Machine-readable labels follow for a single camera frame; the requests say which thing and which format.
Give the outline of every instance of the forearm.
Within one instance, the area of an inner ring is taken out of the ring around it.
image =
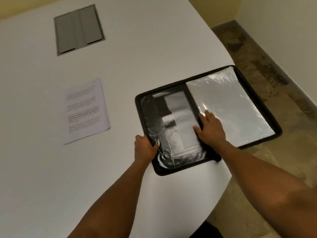
[[[133,162],[92,205],[69,238],[128,238],[146,168],[144,163]]]
[[[249,202],[280,235],[315,237],[317,198],[311,188],[296,176],[228,142],[219,144],[216,151]]]

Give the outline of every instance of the hand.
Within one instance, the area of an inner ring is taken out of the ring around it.
[[[134,160],[137,163],[145,164],[148,166],[154,159],[159,146],[152,147],[146,135],[143,137],[137,135],[134,142]]]
[[[200,140],[205,144],[208,144],[214,150],[217,150],[217,147],[220,144],[226,142],[226,134],[224,133],[224,128],[219,119],[217,119],[212,113],[208,110],[205,111],[206,117],[202,114],[199,114],[199,118],[203,123],[203,130],[198,126],[194,126],[194,130]]]

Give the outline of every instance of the left hand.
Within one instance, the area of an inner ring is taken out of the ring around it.
[[[137,135],[135,137],[134,145],[135,162],[145,164],[146,166],[151,163],[159,149],[158,145],[152,147],[146,135],[143,137]]]

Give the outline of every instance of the tabletop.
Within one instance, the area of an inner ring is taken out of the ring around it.
[[[96,4],[105,41],[56,55],[53,18]],[[66,237],[134,159],[136,95],[233,64],[188,0],[63,0],[0,21],[0,237]],[[111,129],[63,145],[60,93],[103,82]],[[223,161],[144,175],[131,237],[189,237],[231,174]]]

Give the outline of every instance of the concrete floor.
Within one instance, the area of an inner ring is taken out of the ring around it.
[[[283,129],[281,137],[247,151],[302,178],[317,191],[316,107],[235,21],[213,31]],[[234,180],[207,221],[224,238],[279,237]]]

